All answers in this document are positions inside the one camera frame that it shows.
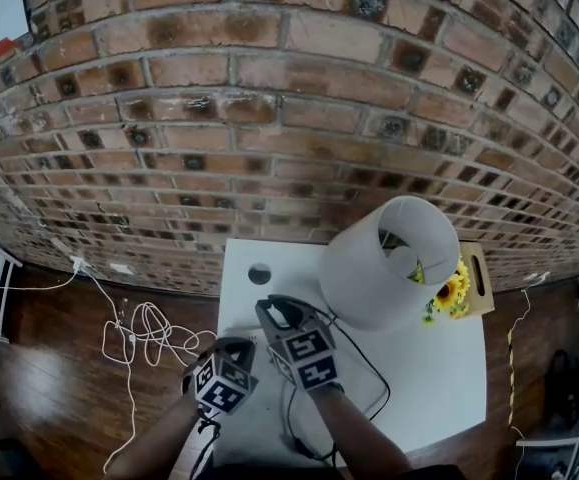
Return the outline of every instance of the white cable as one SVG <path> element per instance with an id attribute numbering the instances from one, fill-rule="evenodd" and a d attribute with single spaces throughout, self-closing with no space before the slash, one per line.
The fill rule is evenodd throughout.
<path id="1" fill-rule="evenodd" d="M 523 439 L 525 438 L 524 435 L 522 435 L 522 432 L 520 432 L 520 430 L 518 430 L 516 427 L 511 427 L 512 429 L 514 429 L 516 432 L 518 432 L 518 434 L 520 434 L 520 437 L 522 437 Z M 522 454 L 520 455 L 520 460 L 518 461 L 518 464 L 516 464 L 516 474 L 513 477 L 513 480 L 518 480 L 518 470 L 520 469 L 520 464 L 522 463 L 522 459 L 525 458 L 525 447 L 522 447 Z"/>
<path id="2" fill-rule="evenodd" d="M 520 290 L 522 293 L 525 294 L 525 299 L 527 299 L 527 311 L 525 311 L 524 314 L 523 314 L 520 318 L 517 318 L 516 321 L 513 323 L 513 327 L 511 328 L 511 331 L 509 331 L 512 336 L 513 336 L 513 330 L 516 328 L 516 325 L 518 325 L 520 322 L 522 322 L 522 321 L 525 319 L 525 317 L 529 314 L 529 311 L 531 311 L 531 301 L 529 300 L 529 295 L 527 294 L 527 290 L 528 290 L 529 288 L 533 288 L 534 286 L 538 286 L 538 285 L 541 284 L 543 281 L 544 281 L 544 279 L 540 279 L 537 283 L 530 284 L 530 285 L 527 286 L 526 288 L 523 288 L 522 290 Z M 515 372 L 515 369 L 514 369 L 513 366 L 511 367 L 511 375 L 512 375 L 513 377 L 515 377 L 515 375 L 516 375 L 516 372 Z M 520 437 L 521 437 L 522 439 L 525 438 L 525 436 L 522 435 L 522 432 L 520 432 L 520 430 L 518 430 L 517 427 L 513 427 L 513 426 L 512 426 L 512 427 L 510 427 L 510 428 L 512 428 L 512 429 L 514 429 L 516 432 L 518 432 L 518 434 L 520 434 Z M 522 459 L 524 459 L 524 458 L 525 458 L 525 447 L 523 446 L 523 447 L 522 447 L 522 454 L 520 455 L 520 460 L 518 461 L 518 464 L 516 465 L 516 474 L 515 474 L 514 477 L 513 477 L 514 480 L 518 480 L 518 471 L 520 470 L 520 464 L 522 463 Z"/>
<path id="3" fill-rule="evenodd" d="M 45 286 L 42 288 L 14 288 L 11 286 L 0 286 L 0 290 L 4 290 L 5 288 L 8 288 L 9 290 L 55 290 L 56 288 L 62 288 L 63 286 L 67 286 L 71 281 L 74 280 L 77 274 L 78 271 L 75 271 L 71 276 L 71 278 L 69 279 L 69 281 L 67 281 L 66 283 L 59 284 L 57 286 Z"/>
<path id="4" fill-rule="evenodd" d="M 511 333 L 513 334 L 513 330 L 516 328 L 516 325 L 518 325 L 519 322 L 522 322 L 525 317 L 529 314 L 529 311 L 531 311 L 531 301 L 529 300 L 529 295 L 527 295 L 527 290 L 529 288 L 533 288 L 534 286 L 538 286 L 539 284 L 541 284 L 544 280 L 541 279 L 540 281 L 538 281 L 537 283 L 533 283 L 530 284 L 529 286 L 527 286 L 526 288 L 523 288 L 522 290 L 520 290 L 522 293 L 525 294 L 525 298 L 527 299 L 527 311 L 525 311 L 525 313 L 518 319 L 516 319 L 516 321 L 513 324 L 513 327 L 511 328 Z"/>
<path id="5" fill-rule="evenodd" d="M 182 364 L 184 367 L 189 366 L 183 359 L 178 355 L 176 350 L 182 350 L 183 352 L 198 357 L 198 354 L 194 352 L 199 345 L 200 345 L 200 338 L 202 334 L 211 334 L 214 339 L 217 338 L 216 334 L 213 331 L 204 330 L 199 332 L 194 332 L 191 329 L 187 329 L 186 327 L 182 327 L 180 325 L 171 325 L 169 320 L 165 317 L 165 315 L 160 311 L 158 306 L 153 304 L 152 302 L 143 302 L 138 304 L 136 308 L 133 310 L 133 314 L 131 315 L 131 324 L 130 327 L 125 327 L 122 325 L 120 318 L 118 318 L 118 311 L 116 309 L 116 305 L 113 302 L 113 299 L 105 292 L 105 290 L 100 286 L 98 280 L 93 277 L 89 272 L 83 269 L 83 271 L 93 279 L 93 282 L 96 283 L 96 286 L 100 289 L 103 295 L 107 298 L 107 300 L 111 303 L 111 307 L 113 309 L 113 320 L 108 320 L 105 322 L 105 326 L 103 328 L 102 334 L 102 355 L 104 355 L 107 359 L 119 363 L 124 364 L 127 366 L 127 391 L 129 392 L 129 398 L 131 399 L 131 437 L 129 440 L 123 444 L 120 448 L 114 451 L 105 465 L 103 466 L 104 473 L 107 473 L 107 466 L 111 462 L 111 460 L 122 450 L 124 450 L 129 443 L 131 443 L 136 437 L 136 401 L 133 397 L 133 393 L 131 392 L 131 364 L 136 356 L 136 342 L 143 342 L 144 343 L 144 355 L 145 361 L 150 366 L 158 366 L 160 363 L 160 358 L 162 356 L 162 349 L 167 348 L 169 349 L 176 359 Z M 140 312 L 140 319 L 142 321 L 143 327 L 146 329 L 146 332 L 137 333 L 134 331 L 134 323 L 136 321 L 136 315 Z M 107 343 L 107 328 L 113 325 L 122 336 L 122 354 L 124 357 L 123 359 L 118 359 L 116 357 L 112 357 L 105 352 L 105 345 Z M 190 336 L 185 340 L 182 345 L 172 345 L 169 343 L 169 338 L 171 337 L 173 331 L 175 329 L 183 330 L 190 334 Z M 126 335 L 129 336 L 129 342 L 133 345 L 131 348 L 131 357 L 127 356 L 127 348 L 126 348 Z M 151 361 L 148 353 L 148 346 L 149 343 L 156 343 L 158 345 L 158 354 L 155 361 Z"/>

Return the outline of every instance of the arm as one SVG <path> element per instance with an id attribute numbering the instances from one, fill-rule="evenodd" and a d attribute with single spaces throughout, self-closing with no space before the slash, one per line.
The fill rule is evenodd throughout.
<path id="1" fill-rule="evenodd" d="M 309 392 L 355 480 L 392 479 L 411 471 L 407 457 L 331 386 Z"/>
<path id="2" fill-rule="evenodd" d="M 104 480 L 167 479 L 198 421 L 194 390 L 187 390 L 143 435 L 113 460 Z"/>

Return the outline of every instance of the table top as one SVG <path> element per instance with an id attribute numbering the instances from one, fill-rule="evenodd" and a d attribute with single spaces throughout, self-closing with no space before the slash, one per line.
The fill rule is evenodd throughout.
<path id="1" fill-rule="evenodd" d="M 217 464 L 318 465 L 288 446 L 285 418 L 291 386 L 285 385 L 270 363 L 254 308 L 259 299 L 279 293 L 325 310 L 317 274 L 324 247 L 238 239 L 227 242 L 218 334 L 247 336 L 257 342 L 252 373 L 260 383 L 235 414 L 223 417 L 222 437 L 214 448 Z M 249 280 L 248 271 L 255 264 L 270 269 L 268 283 L 256 285 Z M 421 310 L 420 319 L 385 334 L 341 325 L 391 386 L 391 400 L 374 423 L 404 452 L 484 421 L 487 376 L 480 317 L 439 318 L 434 326 L 424 326 Z M 372 413 L 384 400 L 384 385 L 342 334 L 333 327 L 332 331 L 345 392 L 357 407 Z M 330 450 L 331 438 L 303 393 L 296 396 L 291 418 L 295 433 L 310 449 L 323 454 Z"/>

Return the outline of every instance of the sunflower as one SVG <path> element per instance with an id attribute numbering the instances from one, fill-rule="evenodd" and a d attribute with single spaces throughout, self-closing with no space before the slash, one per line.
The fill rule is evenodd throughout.
<path id="1" fill-rule="evenodd" d="M 409 276 L 409 279 L 415 281 L 416 283 L 424 283 L 425 282 L 425 275 L 422 272 L 422 265 L 420 262 L 416 265 L 416 270 L 413 271 L 413 274 Z"/>
<path id="2" fill-rule="evenodd" d="M 469 270 L 462 261 L 462 258 L 458 260 L 458 267 L 456 268 L 456 274 L 458 275 L 458 279 L 460 280 L 460 291 L 466 294 L 469 291 L 469 287 L 471 286 L 471 279 L 469 279 Z"/>
<path id="3" fill-rule="evenodd" d="M 449 317 L 455 319 L 461 318 L 469 313 L 469 303 L 465 302 L 464 304 L 459 304 L 455 308 L 452 308 L 449 311 Z"/>
<path id="4" fill-rule="evenodd" d="M 460 292 L 460 279 L 454 274 L 433 298 L 433 305 L 438 311 L 445 311 L 463 300 L 464 293 Z"/>

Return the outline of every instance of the round hole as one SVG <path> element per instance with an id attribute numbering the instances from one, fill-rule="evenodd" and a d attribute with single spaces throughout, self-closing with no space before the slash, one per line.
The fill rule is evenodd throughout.
<path id="1" fill-rule="evenodd" d="M 253 284 L 267 284 L 271 279 L 271 269 L 264 263 L 255 263 L 251 265 L 248 276 Z"/>

